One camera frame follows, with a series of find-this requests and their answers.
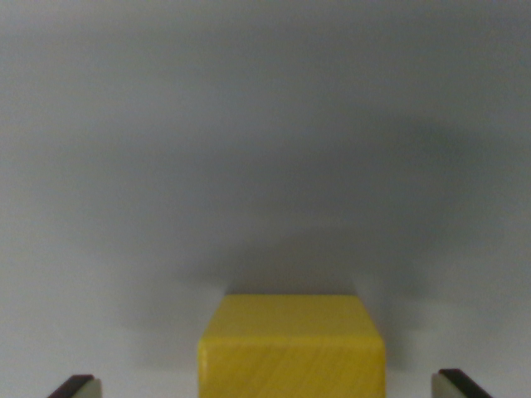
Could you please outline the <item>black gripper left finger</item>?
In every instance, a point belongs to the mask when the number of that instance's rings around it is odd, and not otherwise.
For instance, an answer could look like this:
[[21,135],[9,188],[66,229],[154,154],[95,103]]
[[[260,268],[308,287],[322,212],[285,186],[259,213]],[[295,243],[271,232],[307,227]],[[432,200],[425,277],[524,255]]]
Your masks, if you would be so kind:
[[48,398],[101,398],[101,379],[93,375],[72,375]]

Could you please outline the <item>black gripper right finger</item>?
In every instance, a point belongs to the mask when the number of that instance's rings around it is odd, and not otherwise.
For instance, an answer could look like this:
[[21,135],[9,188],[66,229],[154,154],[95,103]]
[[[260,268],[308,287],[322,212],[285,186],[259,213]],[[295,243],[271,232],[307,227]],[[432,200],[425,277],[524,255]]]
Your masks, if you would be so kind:
[[493,398],[461,369],[440,369],[431,375],[432,398]]

